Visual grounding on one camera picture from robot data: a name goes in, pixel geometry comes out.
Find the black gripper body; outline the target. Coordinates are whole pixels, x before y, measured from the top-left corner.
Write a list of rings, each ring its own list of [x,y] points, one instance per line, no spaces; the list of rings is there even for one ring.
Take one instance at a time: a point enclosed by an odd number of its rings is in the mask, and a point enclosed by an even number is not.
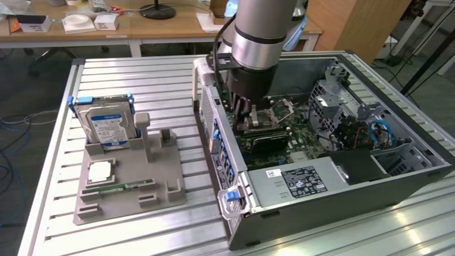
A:
[[[258,102],[270,91],[275,72],[277,66],[265,70],[231,69],[227,73],[227,85],[231,92],[251,102]]]

